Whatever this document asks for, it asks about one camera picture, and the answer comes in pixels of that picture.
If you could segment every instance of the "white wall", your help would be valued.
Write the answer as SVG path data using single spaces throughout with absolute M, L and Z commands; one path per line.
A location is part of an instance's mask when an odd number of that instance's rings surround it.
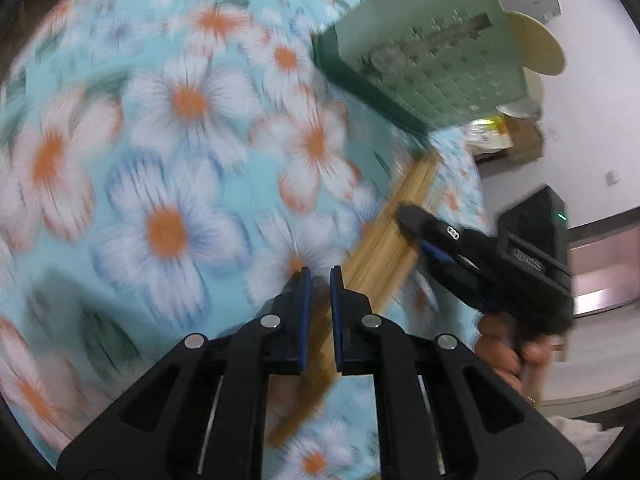
M 488 218 L 542 183 L 567 202 L 571 226 L 640 205 L 640 34 L 619 0 L 560 4 L 548 27 L 567 67 L 544 78 L 545 154 L 508 173 L 481 167 Z M 610 170 L 621 178 L 611 187 Z

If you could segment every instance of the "tablecloth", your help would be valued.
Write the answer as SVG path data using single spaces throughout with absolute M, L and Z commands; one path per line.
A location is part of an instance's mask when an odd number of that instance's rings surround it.
M 0 388 L 53 464 L 184 335 L 254 317 L 302 265 L 327 276 L 410 140 L 327 84 L 310 34 L 362 0 L 62 0 L 0 92 Z M 484 229 L 459 129 L 439 214 Z M 388 315 L 471 342 L 475 314 L 416 274 Z M 268 424 L 291 402 L 270 387 Z M 370 378 L 341 379 L 264 477 L 379 468 Z

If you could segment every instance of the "person's finger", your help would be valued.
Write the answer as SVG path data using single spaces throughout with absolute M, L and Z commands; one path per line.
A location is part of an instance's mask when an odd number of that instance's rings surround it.
M 505 338 L 509 335 L 506 323 L 497 314 L 484 314 L 478 322 L 478 332 L 491 337 Z
M 551 338 L 544 336 L 524 343 L 520 354 L 528 364 L 539 367 L 551 361 L 551 351 Z
M 500 368 L 494 368 L 494 372 L 500 375 L 501 378 L 514 390 L 516 390 L 519 394 L 522 393 L 522 384 L 516 378 L 515 375 L 506 372 L 505 370 L 501 370 Z
M 476 355 L 484 359 L 489 366 L 501 368 L 511 374 L 517 374 L 520 371 L 518 355 L 498 337 L 483 335 L 476 342 L 474 349 Z

